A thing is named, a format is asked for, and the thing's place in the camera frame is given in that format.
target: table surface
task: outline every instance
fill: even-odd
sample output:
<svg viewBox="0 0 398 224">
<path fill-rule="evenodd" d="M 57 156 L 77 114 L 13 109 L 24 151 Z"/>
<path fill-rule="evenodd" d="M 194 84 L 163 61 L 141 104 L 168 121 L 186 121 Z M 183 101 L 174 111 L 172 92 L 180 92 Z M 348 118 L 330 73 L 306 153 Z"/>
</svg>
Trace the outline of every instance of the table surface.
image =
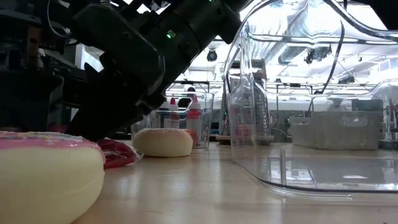
<svg viewBox="0 0 398 224">
<path fill-rule="evenodd" d="M 398 223 L 398 196 L 311 197 L 265 186 L 211 144 L 189 157 L 145 157 L 106 171 L 95 204 L 73 224 Z"/>
</svg>

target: plastic bottle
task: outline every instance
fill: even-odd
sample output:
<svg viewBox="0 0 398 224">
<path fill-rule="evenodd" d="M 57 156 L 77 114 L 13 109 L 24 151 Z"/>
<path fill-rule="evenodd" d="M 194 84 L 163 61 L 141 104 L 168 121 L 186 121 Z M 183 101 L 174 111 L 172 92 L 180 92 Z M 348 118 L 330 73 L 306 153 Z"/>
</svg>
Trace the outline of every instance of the plastic bottle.
<svg viewBox="0 0 398 224">
<path fill-rule="evenodd" d="M 155 112 L 152 128 L 170 128 L 170 104 L 166 101 Z"/>
<path fill-rule="evenodd" d="M 196 95 L 188 107 L 187 129 L 192 130 L 193 147 L 200 147 L 201 144 L 201 106 Z"/>
<path fill-rule="evenodd" d="M 170 101 L 170 128 L 180 128 L 180 115 L 178 113 L 178 105 L 175 98 Z"/>
</svg>

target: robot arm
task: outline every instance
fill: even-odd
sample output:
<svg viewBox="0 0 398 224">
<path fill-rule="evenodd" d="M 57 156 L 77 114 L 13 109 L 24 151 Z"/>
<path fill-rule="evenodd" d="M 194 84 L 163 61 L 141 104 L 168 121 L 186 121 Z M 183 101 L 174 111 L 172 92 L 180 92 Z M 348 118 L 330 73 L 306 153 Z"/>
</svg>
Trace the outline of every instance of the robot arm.
<svg viewBox="0 0 398 224">
<path fill-rule="evenodd" d="M 76 40 L 104 51 L 102 71 L 85 65 L 89 94 L 67 129 L 92 141 L 158 108 L 167 87 L 217 35 L 233 41 L 238 12 L 249 2 L 175 0 L 158 15 L 138 14 L 139 0 L 119 12 L 88 1 L 69 0 L 73 17 L 63 25 Z"/>
</svg>

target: clear plastic bin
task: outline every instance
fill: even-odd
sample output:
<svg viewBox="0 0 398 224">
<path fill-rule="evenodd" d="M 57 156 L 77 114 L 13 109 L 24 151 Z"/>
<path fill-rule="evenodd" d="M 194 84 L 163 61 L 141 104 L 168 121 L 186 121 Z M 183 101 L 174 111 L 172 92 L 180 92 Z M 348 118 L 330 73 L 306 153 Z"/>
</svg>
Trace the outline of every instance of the clear plastic bin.
<svg viewBox="0 0 398 224">
<path fill-rule="evenodd" d="M 233 159 L 278 187 L 395 192 L 397 43 L 336 1 L 260 2 L 225 65 Z"/>
<path fill-rule="evenodd" d="M 171 102 L 174 98 L 176 104 L 179 104 L 178 111 L 153 111 L 150 115 L 145 116 L 144 119 L 131 126 L 131 137 L 133 139 L 134 134 L 144 128 L 158 128 L 154 123 L 155 120 L 159 119 L 159 116 L 172 116 L 178 115 L 180 129 L 189 129 L 187 127 L 187 114 L 189 113 L 190 105 L 193 103 L 193 95 L 196 95 L 198 103 L 200 104 L 200 119 L 198 120 L 199 127 L 197 127 L 199 133 L 190 131 L 192 137 L 197 140 L 194 141 L 193 148 L 205 149 L 209 147 L 209 137 L 211 129 L 211 116 L 213 112 L 214 94 L 212 93 L 201 93 L 201 92 L 184 92 L 184 91 L 167 91 L 166 99 L 167 102 Z"/>
</svg>

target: pink frosting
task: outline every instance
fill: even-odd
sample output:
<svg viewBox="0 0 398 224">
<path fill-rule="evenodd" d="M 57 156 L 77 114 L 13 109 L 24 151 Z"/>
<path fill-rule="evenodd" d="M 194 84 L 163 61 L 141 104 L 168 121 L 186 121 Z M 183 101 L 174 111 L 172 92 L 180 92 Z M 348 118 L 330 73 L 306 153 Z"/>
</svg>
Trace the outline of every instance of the pink frosting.
<svg viewBox="0 0 398 224">
<path fill-rule="evenodd" d="M 89 147 L 101 153 L 105 162 L 101 148 L 81 136 L 71 136 L 61 133 L 13 133 L 0 131 L 0 150 L 15 149 L 22 147 L 45 147 L 49 149 L 71 149 L 76 147 Z"/>
</svg>

